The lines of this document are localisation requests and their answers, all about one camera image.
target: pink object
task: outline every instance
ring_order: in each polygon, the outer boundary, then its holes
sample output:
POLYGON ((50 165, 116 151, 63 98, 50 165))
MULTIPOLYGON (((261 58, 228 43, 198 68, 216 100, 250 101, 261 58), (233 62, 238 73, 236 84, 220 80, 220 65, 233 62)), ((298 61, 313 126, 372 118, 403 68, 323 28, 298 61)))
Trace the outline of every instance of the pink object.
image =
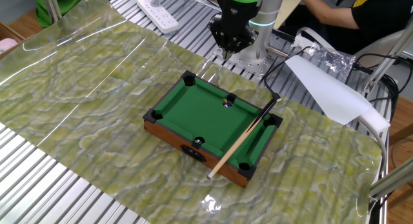
POLYGON ((0 41, 0 54, 16 45, 17 45, 17 41, 14 39, 1 40, 0 41))

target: green cloth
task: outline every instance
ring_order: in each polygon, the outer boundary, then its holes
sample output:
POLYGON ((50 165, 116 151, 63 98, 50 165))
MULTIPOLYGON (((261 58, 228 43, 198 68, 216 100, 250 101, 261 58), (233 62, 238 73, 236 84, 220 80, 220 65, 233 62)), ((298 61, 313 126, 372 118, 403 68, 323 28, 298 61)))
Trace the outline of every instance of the green cloth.
MULTIPOLYGON (((222 158, 259 114, 257 108, 239 99, 231 108, 225 108, 222 100, 227 95, 198 78, 191 87, 181 81, 155 108, 156 114, 163 117, 158 122, 187 139, 203 137, 202 147, 222 158)), ((266 128, 264 121, 260 122, 228 162, 237 168, 241 163, 255 165, 274 129, 274 125, 266 128)))
MULTIPOLYGON (((60 12, 65 15, 81 0, 57 0, 60 12)), ((36 0, 36 17, 41 28, 47 28, 52 24, 52 20, 46 9, 45 0, 36 0)))

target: black corner pocket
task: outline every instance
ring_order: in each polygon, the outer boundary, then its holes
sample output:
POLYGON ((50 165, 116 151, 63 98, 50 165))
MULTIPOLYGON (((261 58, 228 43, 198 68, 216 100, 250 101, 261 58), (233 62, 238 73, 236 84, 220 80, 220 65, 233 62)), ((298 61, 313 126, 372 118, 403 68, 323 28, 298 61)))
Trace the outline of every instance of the black corner pocket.
POLYGON ((240 164, 238 165, 238 167, 239 167, 240 169, 242 169, 242 170, 250 170, 250 169, 251 169, 251 167, 250 167, 250 165, 249 165, 248 163, 240 163, 240 164))
POLYGON ((277 121, 274 117, 274 115, 270 115, 270 118, 268 120, 264 121, 264 127, 267 128, 270 125, 276 125, 277 121))
POLYGON ((252 176, 254 175, 254 172, 257 170, 257 167, 255 165, 252 165, 250 167, 250 165, 247 163, 240 163, 238 167, 239 167, 238 174, 242 175, 247 180, 250 180, 252 176))
POLYGON ((195 76, 194 75, 187 75, 183 78, 185 86, 191 87, 195 84, 195 76))
POLYGON ((151 115, 155 120, 163 119, 162 114, 156 114, 155 110, 153 110, 150 115, 151 115))
POLYGON ((237 95, 233 94, 233 93, 229 93, 227 96, 227 100, 231 103, 235 102, 235 99, 237 99, 237 95))
POLYGON ((204 139, 203 137, 196 137, 196 138, 194 139, 194 141, 195 141, 195 143, 198 143, 198 144, 203 144, 203 143, 205 143, 205 139, 204 139))

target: green marbled mat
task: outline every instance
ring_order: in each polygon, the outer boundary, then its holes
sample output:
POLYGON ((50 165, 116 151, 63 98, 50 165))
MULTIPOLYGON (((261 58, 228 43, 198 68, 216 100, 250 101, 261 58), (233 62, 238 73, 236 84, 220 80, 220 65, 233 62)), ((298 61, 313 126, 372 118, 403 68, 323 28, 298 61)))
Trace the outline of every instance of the green marbled mat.
POLYGON ((0 61, 0 122, 155 223, 363 223, 380 149, 293 101, 246 189, 151 136, 143 114, 190 70, 263 107, 265 88, 83 0, 0 61))

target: black t-shirt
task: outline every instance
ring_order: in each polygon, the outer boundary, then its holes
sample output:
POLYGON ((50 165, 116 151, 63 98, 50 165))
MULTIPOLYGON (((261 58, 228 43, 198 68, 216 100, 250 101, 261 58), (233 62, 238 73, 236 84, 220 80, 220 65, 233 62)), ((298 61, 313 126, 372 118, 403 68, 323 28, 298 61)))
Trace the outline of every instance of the black t-shirt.
POLYGON ((327 26, 327 33, 336 50, 355 54, 374 41, 404 29, 412 16, 413 0, 357 0, 351 11, 359 30, 327 26))

